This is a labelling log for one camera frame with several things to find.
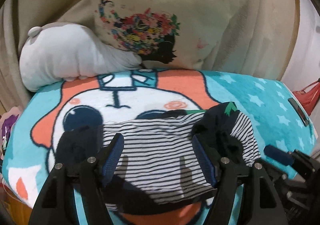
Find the navy striped kids pants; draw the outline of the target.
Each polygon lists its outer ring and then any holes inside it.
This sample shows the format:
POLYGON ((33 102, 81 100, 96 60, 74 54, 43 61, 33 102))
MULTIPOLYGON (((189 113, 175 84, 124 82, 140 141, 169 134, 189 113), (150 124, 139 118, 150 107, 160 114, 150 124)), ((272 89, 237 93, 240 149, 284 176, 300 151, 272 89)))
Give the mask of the navy striped kids pants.
POLYGON ((103 122, 93 108, 73 108, 52 135, 53 155, 78 167, 79 163, 108 146, 115 134, 124 137, 124 148, 112 180, 102 193, 108 209, 130 214, 167 211, 180 202, 210 198, 192 146, 192 138, 205 141, 217 157, 251 166, 260 157, 249 117, 234 103, 206 110, 151 110, 134 119, 103 122))

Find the turquoise cartoon fleece blanket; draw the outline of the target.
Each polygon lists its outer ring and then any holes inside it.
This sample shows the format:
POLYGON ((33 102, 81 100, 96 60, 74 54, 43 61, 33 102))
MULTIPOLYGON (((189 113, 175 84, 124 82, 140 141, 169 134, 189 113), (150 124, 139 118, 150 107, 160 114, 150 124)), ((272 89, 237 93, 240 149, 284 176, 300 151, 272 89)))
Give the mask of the turquoise cartoon fleece blanket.
POLYGON ((64 131, 113 124, 175 109, 208 109, 232 101, 251 120, 259 150, 312 152, 317 133, 304 125, 279 81, 192 70, 134 70, 42 87, 12 130, 2 172, 15 195, 32 207, 54 164, 64 131))

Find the black phone on bed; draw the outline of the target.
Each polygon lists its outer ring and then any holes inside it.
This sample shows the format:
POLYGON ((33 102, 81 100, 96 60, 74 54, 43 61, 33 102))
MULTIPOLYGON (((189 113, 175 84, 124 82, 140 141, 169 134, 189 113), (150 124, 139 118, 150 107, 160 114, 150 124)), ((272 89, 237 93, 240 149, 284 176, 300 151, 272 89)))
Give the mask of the black phone on bed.
POLYGON ((298 105, 297 101, 294 98, 289 98, 288 102, 293 107, 293 109, 296 111, 298 116, 300 117, 303 125, 305 127, 308 126, 309 125, 309 119, 308 119, 307 115, 304 113, 304 111, 302 110, 302 108, 298 105))

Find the red plastic bag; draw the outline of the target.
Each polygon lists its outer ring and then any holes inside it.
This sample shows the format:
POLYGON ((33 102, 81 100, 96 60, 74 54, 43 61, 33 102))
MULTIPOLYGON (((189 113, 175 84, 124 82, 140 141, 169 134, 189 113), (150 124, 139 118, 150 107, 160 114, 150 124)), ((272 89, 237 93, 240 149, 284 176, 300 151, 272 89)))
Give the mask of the red plastic bag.
POLYGON ((319 79, 301 90, 293 91, 293 95, 310 116, 319 101, 319 79))

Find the beige floral print pillow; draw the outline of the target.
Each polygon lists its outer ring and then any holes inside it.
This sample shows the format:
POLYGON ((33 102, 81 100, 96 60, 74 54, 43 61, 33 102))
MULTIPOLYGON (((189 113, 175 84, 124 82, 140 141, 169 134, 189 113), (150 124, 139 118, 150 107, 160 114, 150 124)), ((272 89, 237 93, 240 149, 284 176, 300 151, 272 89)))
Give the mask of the beige floral print pillow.
POLYGON ((147 68, 199 70, 247 0, 91 0, 95 32, 147 68))

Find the beige curtain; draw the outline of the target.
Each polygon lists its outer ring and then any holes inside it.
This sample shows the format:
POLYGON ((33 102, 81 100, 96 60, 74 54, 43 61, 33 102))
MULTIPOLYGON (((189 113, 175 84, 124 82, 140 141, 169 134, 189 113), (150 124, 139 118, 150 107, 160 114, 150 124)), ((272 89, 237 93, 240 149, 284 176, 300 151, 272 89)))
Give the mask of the beige curtain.
MULTIPOLYGON (((230 21, 204 70, 279 80, 291 59, 299 27, 299 0, 247 0, 230 21)), ((27 105, 18 66, 28 30, 55 21, 93 26, 89 0, 6 0, 1 4, 1 111, 27 105)))

